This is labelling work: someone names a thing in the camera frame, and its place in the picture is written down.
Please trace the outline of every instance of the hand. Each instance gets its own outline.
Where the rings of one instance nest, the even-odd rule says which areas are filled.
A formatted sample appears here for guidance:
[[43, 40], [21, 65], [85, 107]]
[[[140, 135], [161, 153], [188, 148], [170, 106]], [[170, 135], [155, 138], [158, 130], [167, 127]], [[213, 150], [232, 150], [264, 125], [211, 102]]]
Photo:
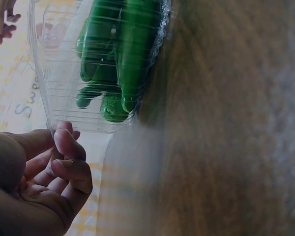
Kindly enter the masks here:
[[7, 25], [4, 23], [4, 14], [6, 12], [6, 19], [9, 22], [17, 22], [20, 18], [20, 14], [13, 14], [13, 8], [16, 0], [0, 0], [0, 44], [4, 38], [11, 38], [12, 31], [16, 30], [15, 25]]
[[48, 130], [0, 133], [0, 235], [66, 233], [92, 192], [79, 136], [69, 122], [57, 126], [55, 142]]

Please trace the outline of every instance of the tablecloth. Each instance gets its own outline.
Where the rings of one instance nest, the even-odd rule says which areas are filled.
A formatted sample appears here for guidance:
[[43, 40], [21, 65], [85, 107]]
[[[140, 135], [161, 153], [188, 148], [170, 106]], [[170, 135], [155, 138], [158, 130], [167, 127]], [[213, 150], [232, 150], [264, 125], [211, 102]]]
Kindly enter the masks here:
[[[71, 0], [60, 0], [57, 3], [59, 6], [75, 7]], [[40, 3], [42, 9], [44, 4], [45, 1]], [[22, 18], [17, 23], [18, 28], [13, 39], [6, 39], [0, 45], [0, 132], [23, 133], [36, 128], [46, 128], [45, 111], [29, 53], [26, 17], [28, 5], [27, 0], [17, 1], [14, 12], [22, 14]], [[62, 24], [51, 25], [51, 33], [57, 27], [62, 27], [64, 32], [67, 29]], [[97, 134], [96, 137], [90, 138], [88, 135], [82, 134], [80, 143], [87, 150], [94, 188], [68, 231], [69, 236], [93, 236], [96, 232], [102, 160], [111, 137]]]

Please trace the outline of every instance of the wooden surface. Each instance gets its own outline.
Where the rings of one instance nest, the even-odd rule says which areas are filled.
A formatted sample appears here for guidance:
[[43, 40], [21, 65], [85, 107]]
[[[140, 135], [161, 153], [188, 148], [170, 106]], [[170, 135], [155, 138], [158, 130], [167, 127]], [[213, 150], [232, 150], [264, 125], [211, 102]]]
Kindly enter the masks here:
[[99, 235], [295, 236], [295, 0], [172, 5]]

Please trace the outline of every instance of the clear plastic container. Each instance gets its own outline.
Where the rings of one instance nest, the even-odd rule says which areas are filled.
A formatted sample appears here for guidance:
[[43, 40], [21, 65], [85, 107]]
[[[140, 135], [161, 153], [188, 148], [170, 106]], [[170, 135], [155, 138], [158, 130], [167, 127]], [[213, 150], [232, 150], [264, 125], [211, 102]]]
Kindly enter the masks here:
[[169, 1], [31, 0], [29, 44], [52, 131], [63, 120], [106, 133], [131, 123], [163, 43]]

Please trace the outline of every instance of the green chili pepper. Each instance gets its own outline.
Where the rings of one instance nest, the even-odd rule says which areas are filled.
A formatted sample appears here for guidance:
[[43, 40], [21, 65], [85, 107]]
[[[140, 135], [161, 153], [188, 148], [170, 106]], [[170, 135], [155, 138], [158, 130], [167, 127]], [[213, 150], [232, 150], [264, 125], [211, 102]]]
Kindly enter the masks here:
[[148, 47], [153, 34], [158, 0], [127, 0], [121, 11], [121, 34], [118, 49], [118, 84], [122, 91], [122, 107], [131, 112], [135, 107]]
[[[113, 59], [115, 53], [111, 52], [106, 59]], [[104, 92], [121, 93], [117, 86], [117, 69], [112, 65], [99, 65], [92, 80], [80, 90], [76, 103], [79, 108], [87, 107], [93, 98], [101, 96]]]
[[122, 107], [120, 94], [104, 95], [100, 111], [105, 120], [115, 123], [123, 122], [129, 115]]
[[[88, 17], [82, 49], [81, 79], [88, 82], [92, 79], [96, 64], [111, 51], [108, 42], [112, 37], [112, 29], [118, 20], [122, 0], [94, 0]], [[109, 60], [106, 64], [115, 64]]]

